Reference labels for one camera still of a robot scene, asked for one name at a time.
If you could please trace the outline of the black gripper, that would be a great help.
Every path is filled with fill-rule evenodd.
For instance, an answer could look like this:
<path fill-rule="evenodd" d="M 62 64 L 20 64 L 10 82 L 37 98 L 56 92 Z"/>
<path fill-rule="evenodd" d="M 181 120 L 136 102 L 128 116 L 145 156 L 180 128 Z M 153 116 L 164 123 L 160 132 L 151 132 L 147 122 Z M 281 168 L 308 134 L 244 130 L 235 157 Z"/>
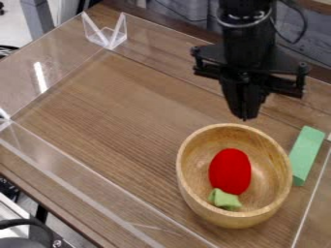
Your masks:
<path fill-rule="evenodd" d="M 257 65 L 239 66 L 225 61 L 225 53 L 219 44 L 193 46 L 189 54 L 195 59 L 192 67 L 197 76 L 220 79 L 223 93 L 231 113 L 241 120 L 259 115 L 260 106 L 269 93 L 301 98 L 305 76 L 311 67 L 288 55 L 279 46 L 273 46 Z M 245 109 L 241 81 L 220 77 L 227 71 L 247 73 L 252 77 L 245 86 Z"/>

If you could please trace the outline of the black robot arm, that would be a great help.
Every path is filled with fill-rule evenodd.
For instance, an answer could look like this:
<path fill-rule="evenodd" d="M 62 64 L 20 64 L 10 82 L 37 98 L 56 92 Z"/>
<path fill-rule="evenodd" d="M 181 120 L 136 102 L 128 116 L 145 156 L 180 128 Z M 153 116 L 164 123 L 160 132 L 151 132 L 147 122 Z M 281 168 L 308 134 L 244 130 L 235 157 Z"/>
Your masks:
<path fill-rule="evenodd" d="M 275 43 L 276 4 L 297 14 L 303 8 L 293 0 L 219 0 L 216 21 L 223 40 L 195 46 L 193 73 L 219 81 L 231 113 L 241 120 L 259 115 L 271 93 L 293 98 L 304 95 L 307 63 L 287 55 Z"/>

